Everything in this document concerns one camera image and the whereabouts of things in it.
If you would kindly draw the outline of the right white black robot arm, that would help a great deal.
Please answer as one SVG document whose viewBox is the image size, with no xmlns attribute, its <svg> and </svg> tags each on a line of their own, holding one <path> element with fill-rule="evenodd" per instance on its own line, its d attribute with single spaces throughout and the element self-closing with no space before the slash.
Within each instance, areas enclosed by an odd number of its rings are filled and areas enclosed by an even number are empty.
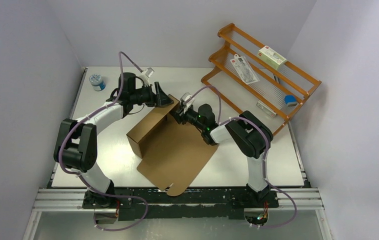
<svg viewBox="0 0 379 240">
<path fill-rule="evenodd" d="M 214 146 L 232 139 L 246 156 L 248 166 L 247 201 L 253 207 L 260 207 L 267 199 L 271 185 L 267 177 L 267 153 L 274 139 L 271 130 L 249 110 L 223 123 L 216 121 L 216 115 L 209 104 L 194 110 L 180 104 L 171 116 L 178 124 L 191 124 L 208 145 Z"/>
</svg>

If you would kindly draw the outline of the brown cardboard box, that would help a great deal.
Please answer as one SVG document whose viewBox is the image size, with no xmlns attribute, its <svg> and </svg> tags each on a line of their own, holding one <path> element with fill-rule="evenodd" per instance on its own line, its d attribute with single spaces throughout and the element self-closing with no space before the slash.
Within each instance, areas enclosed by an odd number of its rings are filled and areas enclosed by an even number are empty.
<svg viewBox="0 0 379 240">
<path fill-rule="evenodd" d="M 179 100 L 154 107 L 128 133 L 132 151 L 141 158 L 137 170 L 168 196 L 181 195 L 217 151 L 191 124 L 178 124 L 171 113 Z"/>
</svg>

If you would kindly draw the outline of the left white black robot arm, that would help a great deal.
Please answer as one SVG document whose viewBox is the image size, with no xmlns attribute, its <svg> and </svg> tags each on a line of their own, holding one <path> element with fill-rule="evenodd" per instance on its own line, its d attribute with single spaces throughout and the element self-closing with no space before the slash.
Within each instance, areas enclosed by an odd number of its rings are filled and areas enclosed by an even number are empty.
<svg viewBox="0 0 379 240">
<path fill-rule="evenodd" d="M 100 108 L 60 123 L 54 160 L 65 173 L 78 177 L 87 186 L 91 204 L 109 208 L 116 201 L 115 187 L 96 163 L 98 134 L 128 116 L 135 105 L 164 108 L 173 102 L 158 82 L 149 84 L 142 76 L 121 73 L 118 87 Z"/>
</svg>

